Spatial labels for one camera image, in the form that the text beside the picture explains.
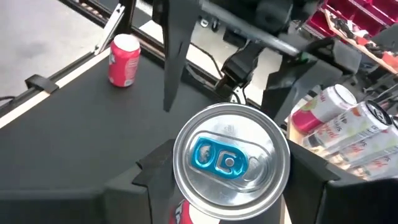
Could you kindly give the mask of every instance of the metal rod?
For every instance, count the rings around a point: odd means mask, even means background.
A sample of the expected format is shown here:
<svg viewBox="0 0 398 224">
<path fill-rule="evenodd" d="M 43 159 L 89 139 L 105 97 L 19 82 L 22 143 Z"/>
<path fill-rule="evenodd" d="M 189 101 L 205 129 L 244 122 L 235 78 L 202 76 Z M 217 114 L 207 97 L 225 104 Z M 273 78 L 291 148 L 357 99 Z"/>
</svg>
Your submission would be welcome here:
<svg viewBox="0 0 398 224">
<path fill-rule="evenodd" d="M 106 45 L 108 44 L 110 38 L 112 37 L 115 29 L 119 25 L 121 19 L 123 18 L 124 15 L 124 9 L 125 7 L 118 4 L 116 8 L 114 9 L 111 17 L 109 18 L 108 22 L 106 23 L 104 30 L 103 30 L 103 35 L 101 37 L 101 40 L 99 40 L 98 44 L 95 46 L 93 52 L 95 55 L 98 55 L 101 53 Z"/>
<path fill-rule="evenodd" d="M 278 50 L 290 56 L 296 56 L 300 53 L 298 49 L 291 46 L 288 43 L 268 34 L 267 32 L 254 27 L 244 20 L 238 18 L 222 7 L 217 6 L 207 0 L 200 2 L 203 11 L 211 14 L 220 21 L 223 21 L 230 29 L 233 29 L 235 33 L 245 35 L 249 39 L 264 44 L 265 47 L 271 48 L 272 50 Z"/>
</svg>

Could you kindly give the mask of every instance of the gray floor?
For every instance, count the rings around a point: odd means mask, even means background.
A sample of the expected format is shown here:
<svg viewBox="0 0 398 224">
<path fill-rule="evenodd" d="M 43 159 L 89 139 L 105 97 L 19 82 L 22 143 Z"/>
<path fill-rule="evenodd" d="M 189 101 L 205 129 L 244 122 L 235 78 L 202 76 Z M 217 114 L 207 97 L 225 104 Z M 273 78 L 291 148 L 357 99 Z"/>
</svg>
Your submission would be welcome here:
<svg viewBox="0 0 398 224">
<path fill-rule="evenodd" d="M 117 1 L 104 3 L 114 7 Z M 151 11 L 143 3 L 137 6 Z M 56 0 L 4 0 L 0 10 L 0 96 L 25 91 L 24 80 L 33 74 L 51 76 L 91 50 L 101 35 L 98 26 Z M 192 40 L 223 63 L 236 48 L 223 42 L 222 35 L 222 30 L 215 34 L 197 25 Z M 253 83 L 264 88 L 280 61 L 279 55 L 265 50 Z"/>
</svg>

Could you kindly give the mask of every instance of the soda can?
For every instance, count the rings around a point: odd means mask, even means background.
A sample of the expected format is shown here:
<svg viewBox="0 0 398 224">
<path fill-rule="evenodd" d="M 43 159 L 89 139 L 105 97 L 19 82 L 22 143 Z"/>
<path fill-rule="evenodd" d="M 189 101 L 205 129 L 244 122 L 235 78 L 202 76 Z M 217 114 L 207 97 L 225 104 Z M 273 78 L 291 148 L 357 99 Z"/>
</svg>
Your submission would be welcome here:
<svg viewBox="0 0 398 224">
<path fill-rule="evenodd" d="M 292 115 L 292 124 L 307 134 L 356 105 L 355 96 L 344 86 L 328 87 Z"/>
<path fill-rule="evenodd" d="M 111 42 L 108 73 L 113 85 L 127 87 L 134 83 L 140 52 L 139 41 L 133 35 L 119 34 L 114 37 Z"/>
<path fill-rule="evenodd" d="M 340 150 L 329 162 L 347 169 L 398 152 L 398 118 L 392 121 L 386 130 Z"/>
<path fill-rule="evenodd" d="M 204 214 L 185 199 L 173 209 L 169 224 L 219 224 L 220 220 Z"/>
<path fill-rule="evenodd" d="M 386 130 L 391 124 L 387 112 L 374 101 L 366 100 L 305 136 L 302 146 L 328 158 L 350 144 Z"/>
<path fill-rule="evenodd" d="M 176 183 L 191 205 L 220 220 L 261 214 L 281 196 L 290 151 L 279 127 L 259 110 L 235 103 L 209 106 L 179 132 Z"/>
<path fill-rule="evenodd" d="M 375 180 L 392 177 L 398 170 L 398 152 L 375 159 L 365 165 L 348 169 L 348 172 L 365 180 Z"/>
</svg>

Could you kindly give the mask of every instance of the blue pull tab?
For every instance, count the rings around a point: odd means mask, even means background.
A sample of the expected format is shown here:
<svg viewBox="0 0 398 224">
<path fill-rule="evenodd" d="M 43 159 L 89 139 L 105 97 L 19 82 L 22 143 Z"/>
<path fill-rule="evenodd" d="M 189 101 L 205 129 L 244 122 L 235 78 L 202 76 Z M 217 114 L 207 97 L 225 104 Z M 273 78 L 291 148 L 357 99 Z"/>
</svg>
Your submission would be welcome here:
<svg viewBox="0 0 398 224">
<path fill-rule="evenodd" d="M 193 147 L 192 165 L 225 179 L 235 179 L 247 171 L 248 159 L 235 146 L 199 137 Z"/>
</svg>

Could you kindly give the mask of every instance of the can opening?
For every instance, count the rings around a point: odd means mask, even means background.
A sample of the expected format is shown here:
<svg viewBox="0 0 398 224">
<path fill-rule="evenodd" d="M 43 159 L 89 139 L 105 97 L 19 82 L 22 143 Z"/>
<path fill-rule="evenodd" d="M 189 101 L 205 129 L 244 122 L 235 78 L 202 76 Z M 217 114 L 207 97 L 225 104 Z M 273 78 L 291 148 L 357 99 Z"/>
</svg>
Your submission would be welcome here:
<svg viewBox="0 0 398 224">
<path fill-rule="evenodd" d="M 133 52 L 139 49 L 139 41 L 133 35 L 119 34 L 114 37 L 113 42 L 117 47 L 127 52 Z"/>
<path fill-rule="evenodd" d="M 385 125 L 392 125 L 392 119 L 389 114 L 381 108 L 375 101 L 366 100 L 366 107 L 371 112 L 371 114 Z"/>
<path fill-rule="evenodd" d="M 336 84 L 335 85 L 335 91 L 336 93 L 340 96 L 341 99 L 343 99 L 345 102 L 355 105 L 357 103 L 355 96 L 350 92 L 347 88 L 345 88 L 343 85 Z"/>
</svg>

